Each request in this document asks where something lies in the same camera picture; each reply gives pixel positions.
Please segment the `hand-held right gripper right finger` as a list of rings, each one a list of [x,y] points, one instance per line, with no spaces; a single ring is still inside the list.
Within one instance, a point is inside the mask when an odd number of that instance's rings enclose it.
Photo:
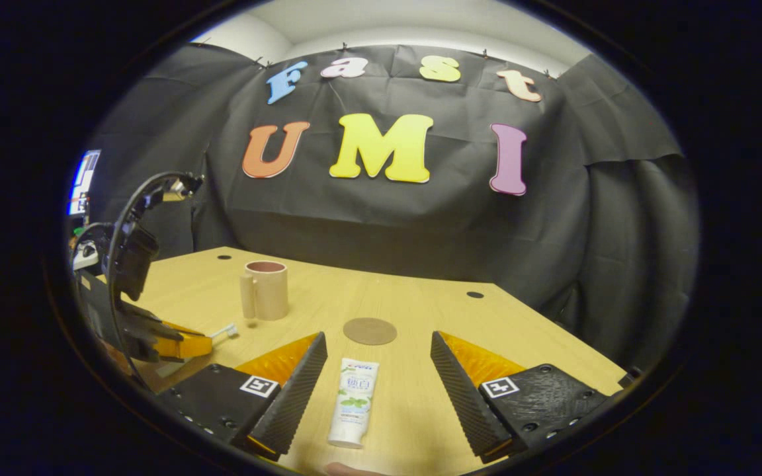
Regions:
[[[484,464],[544,451],[622,397],[557,365],[526,368],[442,331],[432,334],[430,356],[468,445]]]

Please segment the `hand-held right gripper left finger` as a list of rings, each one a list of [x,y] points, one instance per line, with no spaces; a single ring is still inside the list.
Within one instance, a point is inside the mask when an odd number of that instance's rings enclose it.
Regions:
[[[278,461],[290,451],[326,360],[326,337],[317,332],[234,368],[211,364],[156,398],[212,439]]]

